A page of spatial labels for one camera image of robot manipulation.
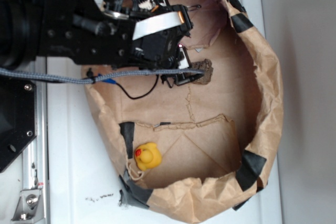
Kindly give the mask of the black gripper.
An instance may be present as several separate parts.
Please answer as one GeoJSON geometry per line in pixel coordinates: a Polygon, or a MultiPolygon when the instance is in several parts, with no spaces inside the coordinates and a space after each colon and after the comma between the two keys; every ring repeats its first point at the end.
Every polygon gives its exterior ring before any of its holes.
{"type": "Polygon", "coordinates": [[[170,5],[169,0],[103,0],[103,11],[116,20],[133,22],[130,66],[139,69],[175,69],[175,73],[160,73],[157,78],[181,86],[194,82],[199,73],[191,67],[186,49],[180,41],[190,36],[193,28],[187,7],[170,5]]]}

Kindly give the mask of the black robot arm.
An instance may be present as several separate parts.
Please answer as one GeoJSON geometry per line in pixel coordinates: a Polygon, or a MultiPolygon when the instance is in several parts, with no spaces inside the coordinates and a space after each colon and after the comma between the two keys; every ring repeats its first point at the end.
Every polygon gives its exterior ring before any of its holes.
{"type": "Polygon", "coordinates": [[[156,75],[177,85],[204,75],[191,68],[181,39],[193,24],[184,5],[165,0],[1,0],[1,76],[92,84],[119,76],[156,75]],[[22,72],[36,57],[109,65],[85,79],[22,72]]]}

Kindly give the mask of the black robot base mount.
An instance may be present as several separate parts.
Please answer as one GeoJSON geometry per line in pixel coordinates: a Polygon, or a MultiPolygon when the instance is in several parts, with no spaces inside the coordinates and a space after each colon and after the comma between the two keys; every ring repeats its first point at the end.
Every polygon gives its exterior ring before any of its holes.
{"type": "Polygon", "coordinates": [[[35,89],[30,81],[1,77],[1,172],[36,136],[35,89]]]}

